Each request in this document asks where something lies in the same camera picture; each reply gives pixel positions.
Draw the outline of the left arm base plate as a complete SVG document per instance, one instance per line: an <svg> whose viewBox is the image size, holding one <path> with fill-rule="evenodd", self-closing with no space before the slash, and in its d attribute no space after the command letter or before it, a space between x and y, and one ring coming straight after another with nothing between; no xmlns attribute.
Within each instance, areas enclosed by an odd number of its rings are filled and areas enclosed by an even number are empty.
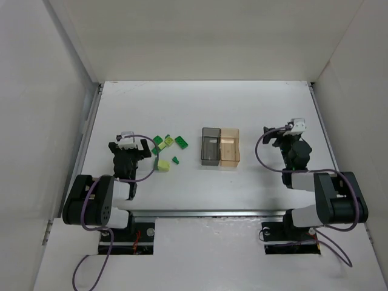
<svg viewBox="0 0 388 291"><path fill-rule="evenodd" d="M132 219L125 229L113 229L111 255L153 255L155 220Z"/></svg>

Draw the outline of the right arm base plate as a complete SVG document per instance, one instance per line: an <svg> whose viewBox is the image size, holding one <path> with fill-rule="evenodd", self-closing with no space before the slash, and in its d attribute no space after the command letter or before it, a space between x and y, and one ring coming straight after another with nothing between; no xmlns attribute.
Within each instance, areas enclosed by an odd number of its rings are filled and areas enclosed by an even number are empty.
<svg viewBox="0 0 388 291"><path fill-rule="evenodd" d="M309 227L285 226L283 222L262 222L259 239L266 255L320 255L315 233Z"/></svg>

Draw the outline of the dark green square lego brick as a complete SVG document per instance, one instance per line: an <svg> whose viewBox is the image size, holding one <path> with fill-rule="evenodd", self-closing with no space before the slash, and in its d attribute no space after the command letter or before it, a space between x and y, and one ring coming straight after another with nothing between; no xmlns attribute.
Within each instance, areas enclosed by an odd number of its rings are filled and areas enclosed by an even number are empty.
<svg viewBox="0 0 388 291"><path fill-rule="evenodd" d="M156 135L154 138L153 138L154 142L156 143L156 145L160 145L164 140L159 136L159 135Z"/></svg>

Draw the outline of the light green square lego brick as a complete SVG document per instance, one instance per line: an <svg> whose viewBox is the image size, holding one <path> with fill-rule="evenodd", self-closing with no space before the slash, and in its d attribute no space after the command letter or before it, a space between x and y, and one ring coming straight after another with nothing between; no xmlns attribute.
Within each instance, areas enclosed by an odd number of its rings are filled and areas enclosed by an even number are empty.
<svg viewBox="0 0 388 291"><path fill-rule="evenodd" d="M173 138L171 138L170 136L168 136L165 140L164 140L166 146L170 147L173 145L173 143L175 142L175 140Z"/></svg>

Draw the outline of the light green curved lego brick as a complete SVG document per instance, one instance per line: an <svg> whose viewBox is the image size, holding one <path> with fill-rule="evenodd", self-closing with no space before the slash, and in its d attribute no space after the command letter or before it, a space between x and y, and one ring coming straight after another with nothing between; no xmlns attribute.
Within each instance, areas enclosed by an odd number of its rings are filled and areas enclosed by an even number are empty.
<svg viewBox="0 0 388 291"><path fill-rule="evenodd" d="M159 159L156 163L156 168L160 172L168 172L170 170L170 163L168 161Z"/></svg>

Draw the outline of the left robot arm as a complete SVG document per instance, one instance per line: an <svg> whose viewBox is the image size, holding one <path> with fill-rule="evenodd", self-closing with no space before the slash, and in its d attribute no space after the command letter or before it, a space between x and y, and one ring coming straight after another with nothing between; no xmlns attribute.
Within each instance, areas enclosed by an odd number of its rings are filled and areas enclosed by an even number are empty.
<svg viewBox="0 0 388 291"><path fill-rule="evenodd" d="M64 224L102 232L131 228L131 212L117 208L113 202L132 200L138 183L150 177L136 177L139 162L152 156L149 141L144 135L127 135L110 142L113 175L77 175L63 207Z"/></svg>

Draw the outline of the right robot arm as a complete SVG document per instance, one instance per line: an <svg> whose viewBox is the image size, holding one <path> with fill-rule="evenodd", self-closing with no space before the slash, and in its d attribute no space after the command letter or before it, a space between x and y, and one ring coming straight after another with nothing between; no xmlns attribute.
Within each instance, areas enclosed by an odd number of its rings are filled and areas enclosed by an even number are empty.
<svg viewBox="0 0 388 291"><path fill-rule="evenodd" d="M312 192L315 202L311 206L289 209L279 227L273 228L283 240L298 240L314 227L335 229L338 224L349 224L354 229L368 219L369 211L361 189L352 172L332 169L310 170L307 167L311 146L294 132L295 124L280 128L263 128L259 141L279 148L284 168L279 171L283 184L292 190Z"/></svg>

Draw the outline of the dark green 2x4 lego brick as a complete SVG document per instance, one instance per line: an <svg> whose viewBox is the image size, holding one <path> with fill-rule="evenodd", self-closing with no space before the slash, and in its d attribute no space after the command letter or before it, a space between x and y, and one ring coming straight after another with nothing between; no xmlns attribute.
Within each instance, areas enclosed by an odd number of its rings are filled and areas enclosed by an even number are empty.
<svg viewBox="0 0 388 291"><path fill-rule="evenodd" d="M184 138L182 136L177 136L175 138L175 142L183 150L189 146L188 143L184 140Z"/></svg>

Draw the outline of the light green small lego brick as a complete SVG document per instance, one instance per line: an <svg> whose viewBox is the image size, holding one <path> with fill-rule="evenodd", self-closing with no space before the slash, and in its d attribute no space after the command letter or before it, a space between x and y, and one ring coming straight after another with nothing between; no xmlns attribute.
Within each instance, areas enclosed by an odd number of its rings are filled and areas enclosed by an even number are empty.
<svg viewBox="0 0 388 291"><path fill-rule="evenodd" d="M162 142L162 143L160 143L160 144L158 145L158 148L159 148L160 151L162 151L165 147L166 147L165 142Z"/></svg>

